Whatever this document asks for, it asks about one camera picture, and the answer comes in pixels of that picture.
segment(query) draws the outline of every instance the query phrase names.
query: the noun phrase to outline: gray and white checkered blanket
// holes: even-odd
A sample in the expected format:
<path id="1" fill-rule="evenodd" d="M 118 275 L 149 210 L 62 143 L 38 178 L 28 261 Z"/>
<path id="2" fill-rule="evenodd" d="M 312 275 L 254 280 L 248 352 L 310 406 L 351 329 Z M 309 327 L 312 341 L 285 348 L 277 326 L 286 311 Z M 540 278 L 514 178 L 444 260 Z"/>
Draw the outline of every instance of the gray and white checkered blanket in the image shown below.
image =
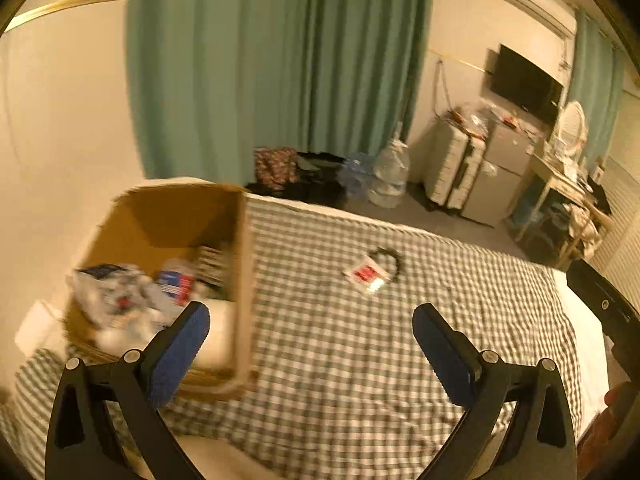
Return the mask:
<path id="1" fill-rule="evenodd" d="M 579 428 L 575 335 L 549 269 L 401 226 L 249 204 L 257 384 L 231 402 L 174 400 L 162 412 L 172 431 L 225 438 L 283 478 L 416 478 L 462 414 L 412 335 L 425 302 L 507 362 L 551 357 Z M 342 271 L 378 246 L 399 251 L 404 269 L 366 296 Z M 40 351 L 17 378 L 27 397 L 18 413 L 31 421 L 17 440 L 40 478 L 60 376 L 50 359 Z M 496 430 L 512 411 L 505 405 Z"/>

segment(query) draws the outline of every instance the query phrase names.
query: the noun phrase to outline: green curtain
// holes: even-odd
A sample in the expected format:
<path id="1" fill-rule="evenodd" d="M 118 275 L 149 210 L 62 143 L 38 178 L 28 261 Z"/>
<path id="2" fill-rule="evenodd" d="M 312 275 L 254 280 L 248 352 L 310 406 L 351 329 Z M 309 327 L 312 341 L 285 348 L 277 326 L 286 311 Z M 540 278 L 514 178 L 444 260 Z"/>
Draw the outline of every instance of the green curtain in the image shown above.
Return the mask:
<path id="1" fill-rule="evenodd" d="M 411 122 L 431 0 L 129 0 L 149 178 L 253 180 L 255 146 L 376 154 Z"/>
<path id="2" fill-rule="evenodd" d="M 609 147 L 622 92 L 624 56 L 583 10 L 577 11 L 576 19 L 578 31 L 567 102 L 578 101 L 584 110 L 589 135 L 582 154 L 587 167 L 592 168 Z"/>

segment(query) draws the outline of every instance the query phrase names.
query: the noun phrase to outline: mini fridge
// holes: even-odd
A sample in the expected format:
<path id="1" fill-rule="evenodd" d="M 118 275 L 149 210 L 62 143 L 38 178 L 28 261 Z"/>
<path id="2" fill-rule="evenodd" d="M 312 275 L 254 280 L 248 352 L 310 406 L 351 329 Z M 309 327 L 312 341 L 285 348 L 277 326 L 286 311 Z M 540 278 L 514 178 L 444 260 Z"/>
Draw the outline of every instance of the mini fridge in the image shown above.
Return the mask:
<path id="1" fill-rule="evenodd" d="M 493 227 L 507 216 L 508 206 L 529 164 L 529 137 L 502 123 L 493 123 L 478 176 L 462 216 Z"/>

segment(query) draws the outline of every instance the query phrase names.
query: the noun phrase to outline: floor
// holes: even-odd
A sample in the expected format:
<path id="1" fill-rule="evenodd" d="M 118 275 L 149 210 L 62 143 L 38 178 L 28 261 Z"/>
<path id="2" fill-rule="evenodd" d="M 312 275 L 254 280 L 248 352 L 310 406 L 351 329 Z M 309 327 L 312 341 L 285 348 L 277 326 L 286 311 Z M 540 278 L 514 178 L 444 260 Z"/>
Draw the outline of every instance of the floor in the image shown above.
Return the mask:
<path id="1" fill-rule="evenodd" d="M 407 193 L 396 208 L 386 209 L 371 202 L 350 198 L 344 209 L 369 218 L 417 227 L 447 238 L 527 259 L 505 226 L 493 228 L 460 216 L 449 215 L 444 211 L 429 212 L 425 207 L 426 202 L 424 189 L 419 184 L 409 183 Z"/>

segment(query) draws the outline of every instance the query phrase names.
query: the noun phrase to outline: cardboard box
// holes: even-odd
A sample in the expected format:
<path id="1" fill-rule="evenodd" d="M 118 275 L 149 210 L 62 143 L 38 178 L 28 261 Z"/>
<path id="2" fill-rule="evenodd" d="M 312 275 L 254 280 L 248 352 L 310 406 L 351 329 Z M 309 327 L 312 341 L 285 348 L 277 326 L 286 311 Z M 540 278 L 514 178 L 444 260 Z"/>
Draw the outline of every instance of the cardboard box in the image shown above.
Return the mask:
<path id="1" fill-rule="evenodd" d="M 81 263 L 135 264 L 155 277 L 169 258 L 193 260 L 199 246 L 218 248 L 223 243 L 232 250 L 229 299 L 236 303 L 232 365 L 224 370 L 190 369 L 177 396 L 231 399 L 240 396 L 252 378 L 253 258 L 244 190 L 204 181 L 133 188 L 114 201 Z M 74 300 L 65 328 L 69 341 L 93 361 L 120 357 L 95 347 L 96 329 Z"/>

